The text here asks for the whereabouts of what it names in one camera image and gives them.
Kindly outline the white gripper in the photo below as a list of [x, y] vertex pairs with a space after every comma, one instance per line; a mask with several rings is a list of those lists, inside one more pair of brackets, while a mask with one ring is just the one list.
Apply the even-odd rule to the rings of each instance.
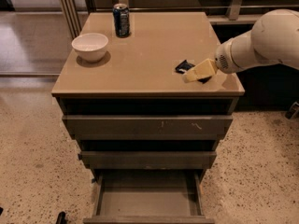
[[214, 76], [218, 68], [226, 74], [244, 70], [246, 46], [243, 38], [231, 38], [222, 43], [215, 52], [215, 61], [205, 59], [182, 75], [185, 82]]

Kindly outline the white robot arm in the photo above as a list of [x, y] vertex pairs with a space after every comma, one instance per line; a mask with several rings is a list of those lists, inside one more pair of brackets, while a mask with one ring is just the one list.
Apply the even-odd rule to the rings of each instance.
[[278, 9], [265, 13], [252, 29], [219, 45], [213, 59], [187, 70], [185, 82], [238, 73], [258, 66], [284, 64], [299, 69], [299, 13]]

